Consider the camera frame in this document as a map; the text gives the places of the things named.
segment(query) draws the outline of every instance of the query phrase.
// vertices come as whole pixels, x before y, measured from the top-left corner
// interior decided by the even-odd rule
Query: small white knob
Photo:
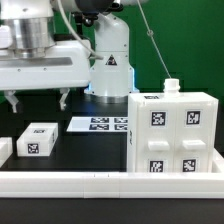
[[[180,95],[179,79],[165,79],[164,86],[165,97],[178,97]]]
[[[182,145],[186,150],[206,150],[206,144],[201,140],[184,140]]]
[[[167,141],[148,141],[150,151],[169,151],[170,145]]]

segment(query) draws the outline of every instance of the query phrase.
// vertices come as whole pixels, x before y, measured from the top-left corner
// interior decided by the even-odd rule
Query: green background
[[[154,38],[181,91],[205,91],[224,104],[224,1],[151,0],[143,5]],[[136,87],[162,91],[167,77],[156,55],[137,6],[116,15],[130,27],[130,63]],[[57,33],[67,29],[57,13]],[[85,29],[93,40],[93,28]]]

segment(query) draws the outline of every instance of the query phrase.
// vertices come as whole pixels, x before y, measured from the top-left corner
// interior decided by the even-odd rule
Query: white tray
[[[224,198],[224,159],[212,173],[0,172],[0,197]]]

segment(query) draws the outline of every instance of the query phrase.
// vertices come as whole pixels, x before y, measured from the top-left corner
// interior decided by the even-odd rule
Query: white cube
[[[31,123],[17,141],[17,155],[49,156],[57,137],[57,123]]]
[[[211,171],[217,108],[205,93],[130,94],[127,171]]]
[[[12,139],[0,138],[0,167],[12,154]]]

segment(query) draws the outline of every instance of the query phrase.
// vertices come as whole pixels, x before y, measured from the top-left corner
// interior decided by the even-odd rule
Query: black table
[[[67,133],[72,116],[127,116],[127,104],[100,104],[70,94],[65,112],[52,90],[22,92],[23,113],[0,105],[0,136],[13,137],[14,153],[1,171],[120,171],[126,167],[125,133]],[[224,152],[223,111],[216,148]],[[31,122],[57,122],[59,137],[50,157],[19,158],[16,140]],[[224,200],[190,199],[0,199],[1,223],[224,223]]]

